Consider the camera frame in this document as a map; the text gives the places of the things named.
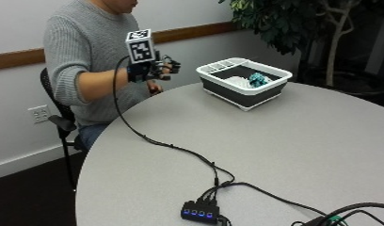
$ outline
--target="electrical outlet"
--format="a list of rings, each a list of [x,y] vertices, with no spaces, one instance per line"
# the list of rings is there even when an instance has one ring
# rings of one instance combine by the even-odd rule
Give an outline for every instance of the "electrical outlet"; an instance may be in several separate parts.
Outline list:
[[[51,111],[45,105],[32,107],[28,111],[31,112],[33,123],[40,123],[49,119]]]

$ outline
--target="dark floor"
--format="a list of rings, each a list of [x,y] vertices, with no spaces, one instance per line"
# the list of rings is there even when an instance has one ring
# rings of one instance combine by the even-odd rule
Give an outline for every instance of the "dark floor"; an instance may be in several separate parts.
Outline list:
[[[72,155],[77,178],[84,153]],[[0,226],[76,226],[64,159],[0,178]]]

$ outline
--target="fiducial marker cube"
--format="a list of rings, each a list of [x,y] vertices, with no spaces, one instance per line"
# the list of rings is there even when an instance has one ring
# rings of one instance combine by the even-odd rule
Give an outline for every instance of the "fiducial marker cube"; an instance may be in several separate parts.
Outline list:
[[[156,59],[150,29],[129,32],[125,44],[132,64]]]

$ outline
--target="white plastic basket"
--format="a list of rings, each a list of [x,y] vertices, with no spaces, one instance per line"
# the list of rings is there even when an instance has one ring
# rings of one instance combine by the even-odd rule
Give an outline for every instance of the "white plastic basket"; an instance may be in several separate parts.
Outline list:
[[[204,90],[237,105],[244,111],[277,97],[291,77],[291,73],[285,70],[236,57],[202,65],[196,71],[201,76]],[[248,78],[253,73],[269,77],[271,82],[250,89],[225,80],[230,76]]]

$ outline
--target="black chair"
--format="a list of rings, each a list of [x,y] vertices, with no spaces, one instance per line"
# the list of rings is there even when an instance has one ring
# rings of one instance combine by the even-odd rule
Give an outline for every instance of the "black chair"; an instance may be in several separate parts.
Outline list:
[[[78,136],[76,136],[73,142],[66,141],[68,135],[72,133],[73,130],[76,130],[74,113],[72,112],[70,108],[66,105],[62,105],[53,98],[53,90],[52,90],[51,79],[49,79],[49,76],[47,73],[47,69],[43,69],[43,71],[40,73],[40,82],[41,82],[41,86],[43,86],[47,94],[49,95],[49,97],[53,101],[53,104],[57,108],[57,111],[60,112],[60,115],[61,115],[61,116],[51,115],[49,121],[56,125],[57,136],[58,136],[61,143],[62,143],[68,179],[69,179],[72,189],[74,191],[76,185],[74,185],[74,177],[73,177],[73,173],[72,173],[70,159],[69,159],[69,155],[68,155],[68,147],[73,146],[76,150],[80,150],[84,153],[88,152],[88,149],[85,148],[84,144],[81,143]]]

